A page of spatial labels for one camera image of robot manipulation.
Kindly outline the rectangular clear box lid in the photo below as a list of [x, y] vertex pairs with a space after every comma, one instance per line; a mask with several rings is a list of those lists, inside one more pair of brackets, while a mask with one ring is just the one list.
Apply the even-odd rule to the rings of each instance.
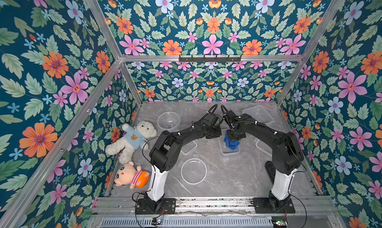
[[195, 141], [191, 141], [187, 144], [184, 144], [181, 148], [181, 153], [184, 155], [189, 154], [197, 147], [197, 143]]

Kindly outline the rectangular clear lunch box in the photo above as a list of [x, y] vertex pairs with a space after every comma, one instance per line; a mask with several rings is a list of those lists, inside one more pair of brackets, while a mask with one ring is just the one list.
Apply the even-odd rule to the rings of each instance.
[[238, 155], [241, 152], [240, 142], [230, 142], [227, 135], [227, 129], [222, 130], [222, 135], [218, 138], [220, 152], [223, 156]]

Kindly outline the square clear box lid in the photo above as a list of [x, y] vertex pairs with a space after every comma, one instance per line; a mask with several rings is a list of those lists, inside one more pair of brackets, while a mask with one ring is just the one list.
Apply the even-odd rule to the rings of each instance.
[[272, 149], [263, 141], [256, 139], [256, 147], [267, 156], [272, 157]]

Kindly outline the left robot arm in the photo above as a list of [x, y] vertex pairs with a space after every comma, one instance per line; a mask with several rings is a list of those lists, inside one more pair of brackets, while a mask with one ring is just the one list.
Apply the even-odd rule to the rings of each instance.
[[201, 119], [192, 122], [191, 126], [183, 130], [161, 133], [149, 154], [152, 175], [144, 195], [144, 202], [151, 211], [158, 212], [162, 208], [168, 172], [176, 165], [182, 147], [201, 138], [220, 137], [222, 121], [220, 115], [207, 112]]

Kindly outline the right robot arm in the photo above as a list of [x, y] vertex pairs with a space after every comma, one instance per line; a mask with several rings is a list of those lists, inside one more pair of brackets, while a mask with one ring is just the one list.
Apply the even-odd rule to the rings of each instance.
[[228, 148], [234, 150], [240, 140], [246, 138], [246, 134], [258, 138], [271, 148], [271, 164], [275, 168], [275, 178], [269, 192], [268, 207], [271, 211], [279, 211], [290, 199], [293, 176], [303, 161], [303, 153], [296, 135], [293, 132], [274, 130], [248, 114], [236, 115], [223, 105], [221, 110], [229, 126], [224, 138]]

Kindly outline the round clear lunch box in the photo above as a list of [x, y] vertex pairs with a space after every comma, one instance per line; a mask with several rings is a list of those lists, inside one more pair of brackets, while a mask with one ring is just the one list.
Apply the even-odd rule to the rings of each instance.
[[157, 125], [160, 129], [168, 132], [179, 131], [181, 118], [176, 112], [164, 112], [158, 117]]

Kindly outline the square clear lunch box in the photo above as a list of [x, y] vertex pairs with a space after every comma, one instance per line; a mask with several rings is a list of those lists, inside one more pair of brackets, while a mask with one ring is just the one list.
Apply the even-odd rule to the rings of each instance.
[[251, 108], [244, 109], [243, 114], [251, 116], [258, 122], [270, 125], [274, 122], [274, 118], [269, 114], [269, 112], [261, 105], [257, 105]]

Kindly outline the blue cleaning cloth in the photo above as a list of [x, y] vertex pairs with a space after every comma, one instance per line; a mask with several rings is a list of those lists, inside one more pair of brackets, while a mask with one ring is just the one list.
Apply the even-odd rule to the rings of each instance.
[[225, 143], [225, 146], [227, 148], [229, 148], [230, 150], [234, 151], [237, 149], [237, 147], [240, 145], [240, 142], [239, 141], [230, 141], [229, 138], [228, 138], [228, 134], [229, 132], [226, 131], [225, 132], [225, 137], [224, 137], [224, 143]]

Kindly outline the round clear box lid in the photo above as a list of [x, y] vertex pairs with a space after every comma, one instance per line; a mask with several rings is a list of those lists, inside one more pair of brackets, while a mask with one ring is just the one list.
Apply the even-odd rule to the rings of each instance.
[[200, 184], [207, 176], [207, 166], [199, 158], [190, 158], [183, 163], [181, 176], [190, 185]]

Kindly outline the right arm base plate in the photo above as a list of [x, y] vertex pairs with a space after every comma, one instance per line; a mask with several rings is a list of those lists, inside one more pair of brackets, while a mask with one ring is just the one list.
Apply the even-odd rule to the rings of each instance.
[[295, 208], [290, 197], [284, 200], [276, 198], [253, 198], [251, 204], [257, 214], [295, 214]]

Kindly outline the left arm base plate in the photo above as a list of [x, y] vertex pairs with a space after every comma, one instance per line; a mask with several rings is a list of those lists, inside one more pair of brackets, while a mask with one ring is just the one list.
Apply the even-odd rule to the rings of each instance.
[[177, 199], [161, 198], [154, 202], [149, 197], [138, 200], [136, 211], [137, 215], [173, 215], [175, 214]]

